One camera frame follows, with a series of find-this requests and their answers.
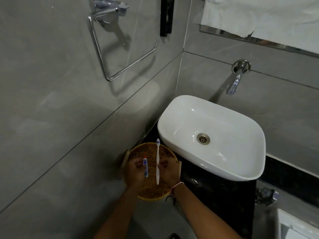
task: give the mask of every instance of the woven basket tray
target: woven basket tray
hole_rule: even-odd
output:
[[[138,195],[138,199],[142,201],[157,201],[170,194],[170,188],[168,184],[159,178],[159,184],[156,184],[156,155],[157,144],[155,142],[142,143],[131,150],[129,159],[131,158],[143,158],[146,153],[147,165],[148,165],[148,178],[144,179],[141,191]],[[175,158],[175,154],[164,145],[159,146],[159,158]]]

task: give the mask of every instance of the white toothbrush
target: white toothbrush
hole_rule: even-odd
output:
[[[158,138],[156,141],[157,144],[157,155],[156,155],[156,164],[160,163],[160,155],[159,155],[159,150],[160,150],[160,139]],[[156,184],[160,183],[160,169],[156,165]]]

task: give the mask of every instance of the vessel sink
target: vessel sink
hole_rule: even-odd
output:
[[[178,96],[160,117],[158,131],[174,152],[220,177],[247,181],[263,173],[263,130],[251,118],[228,108]]]

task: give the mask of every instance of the towel rack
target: towel rack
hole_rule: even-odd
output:
[[[94,20],[99,21],[99,22],[102,21],[105,23],[110,23],[109,20],[105,18],[107,15],[116,14],[119,16],[125,16],[126,10],[128,10],[130,7],[129,7],[129,5],[127,5],[123,2],[114,1],[114,0],[90,0],[90,6],[91,6],[92,12],[90,13],[90,15],[88,17],[88,27],[89,27],[89,31],[90,31],[90,34],[91,34],[91,37],[93,40],[96,54],[97,54],[98,59],[99,59],[99,63],[100,63],[101,68],[102,68],[104,78],[107,81],[112,81],[112,80],[116,79],[118,76],[120,76],[121,74],[123,74],[124,72],[126,72],[127,70],[132,68],[139,61],[145,59],[147,56],[149,56],[151,53],[153,53],[156,50],[157,45],[158,45],[158,40],[156,40],[154,47],[150,51],[145,53],[143,56],[141,56],[140,58],[138,58],[137,60],[135,60],[133,63],[129,64],[125,68],[116,72],[114,75],[108,76],[106,73],[106,70],[105,70],[103,60],[102,60],[101,49],[100,49],[98,38],[96,36],[96,32],[95,32],[95,28],[94,28]]]

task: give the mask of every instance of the toothpaste tube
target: toothpaste tube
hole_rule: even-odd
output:
[[[145,173],[144,176],[148,178],[148,166],[147,166],[147,158],[146,158],[146,153],[144,154],[143,158],[143,165],[145,166]]]

